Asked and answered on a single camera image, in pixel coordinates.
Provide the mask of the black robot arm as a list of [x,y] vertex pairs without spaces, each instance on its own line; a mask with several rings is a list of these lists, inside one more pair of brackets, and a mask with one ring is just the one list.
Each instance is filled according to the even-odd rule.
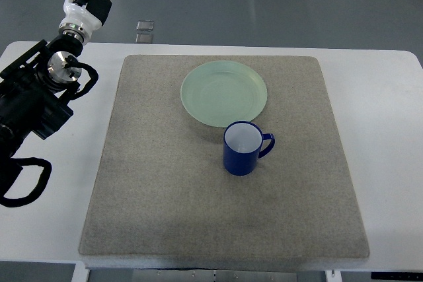
[[[29,133],[46,139],[73,115],[69,102],[86,95],[98,81],[97,71],[78,61],[84,39],[66,28],[51,42],[39,41],[1,72],[1,205],[22,207],[46,189],[52,165],[45,159],[16,159]],[[6,194],[25,166],[40,168],[34,189],[20,198]]]

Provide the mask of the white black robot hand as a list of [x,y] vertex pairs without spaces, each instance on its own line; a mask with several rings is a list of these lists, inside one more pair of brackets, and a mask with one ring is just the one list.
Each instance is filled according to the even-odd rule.
[[65,0],[65,17],[59,24],[59,33],[70,35],[87,44],[93,32],[106,22],[112,0]]

